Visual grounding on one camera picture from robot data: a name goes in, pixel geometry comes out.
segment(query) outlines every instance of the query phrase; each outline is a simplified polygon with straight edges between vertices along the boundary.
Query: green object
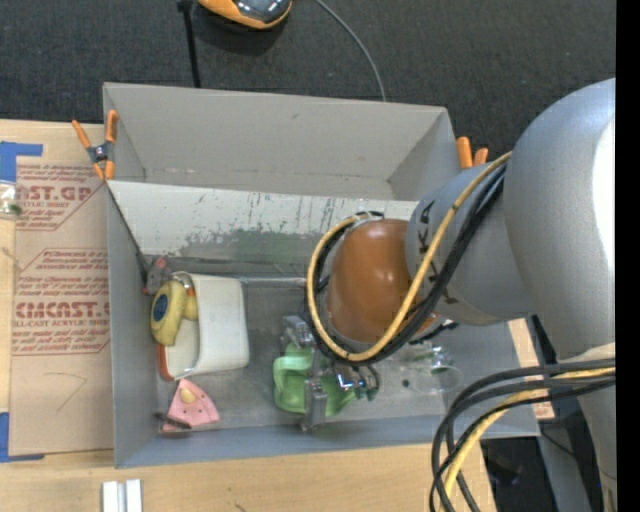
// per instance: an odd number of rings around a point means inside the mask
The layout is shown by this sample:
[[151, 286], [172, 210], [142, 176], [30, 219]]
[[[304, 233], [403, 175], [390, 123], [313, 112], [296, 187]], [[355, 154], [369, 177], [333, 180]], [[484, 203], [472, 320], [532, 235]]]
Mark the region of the green object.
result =
[[[284, 411], [304, 414], [305, 381], [313, 361], [313, 349], [298, 348], [290, 343], [283, 356], [273, 362], [276, 406]], [[333, 375], [321, 377], [322, 389], [327, 394], [326, 416], [335, 416], [356, 398], [353, 390], [342, 389]]]

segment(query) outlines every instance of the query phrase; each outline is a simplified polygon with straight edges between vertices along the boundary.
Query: blue tape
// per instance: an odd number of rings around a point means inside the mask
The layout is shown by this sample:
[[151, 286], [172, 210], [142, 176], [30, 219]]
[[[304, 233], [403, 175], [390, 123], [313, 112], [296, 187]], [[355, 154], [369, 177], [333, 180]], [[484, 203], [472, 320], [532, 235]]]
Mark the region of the blue tape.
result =
[[16, 182], [18, 156], [42, 156], [42, 144], [0, 142], [0, 180]]
[[43, 455], [21, 455], [9, 457], [9, 413], [0, 412], [0, 463], [20, 460], [38, 460]]

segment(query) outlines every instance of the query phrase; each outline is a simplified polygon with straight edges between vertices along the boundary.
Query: clear plastic object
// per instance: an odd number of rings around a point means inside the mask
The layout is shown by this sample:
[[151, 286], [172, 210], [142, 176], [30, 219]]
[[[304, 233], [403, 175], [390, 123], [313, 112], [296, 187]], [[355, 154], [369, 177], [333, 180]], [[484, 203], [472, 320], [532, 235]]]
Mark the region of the clear plastic object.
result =
[[14, 220], [22, 214], [16, 197], [16, 184], [0, 180], [0, 218]]
[[463, 375], [442, 346], [423, 342], [402, 349], [403, 385], [416, 393], [440, 394], [460, 389]]

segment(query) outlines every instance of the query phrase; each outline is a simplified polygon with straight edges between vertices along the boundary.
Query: black floor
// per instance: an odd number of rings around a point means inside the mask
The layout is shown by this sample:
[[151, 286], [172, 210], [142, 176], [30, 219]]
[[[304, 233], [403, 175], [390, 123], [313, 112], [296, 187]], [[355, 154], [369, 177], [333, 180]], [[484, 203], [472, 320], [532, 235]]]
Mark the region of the black floor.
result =
[[[457, 136], [497, 156], [553, 102], [616, 76], [614, 0], [325, 5], [352, 33], [316, 0], [268, 33], [194, 6], [201, 86], [445, 106]], [[185, 28], [174, 0], [0, 1], [0, 118], [102, 122], [105, 81], [193, 87]], [[535, 439], [485, 448], [520, 468], [494, 468], [501, 512], [554, 511]]]

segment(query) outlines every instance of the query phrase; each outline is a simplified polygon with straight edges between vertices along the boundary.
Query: cardboard sheet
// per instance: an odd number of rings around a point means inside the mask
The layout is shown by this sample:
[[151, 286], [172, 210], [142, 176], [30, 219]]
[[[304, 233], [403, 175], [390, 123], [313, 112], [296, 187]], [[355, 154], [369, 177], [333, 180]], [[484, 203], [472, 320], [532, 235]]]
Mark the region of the cardboard sheet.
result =
[[0, 136], [44, 148], [17, 162], [9, 453], [110, 448], [106, 187], [70, 123], [3, 121]]

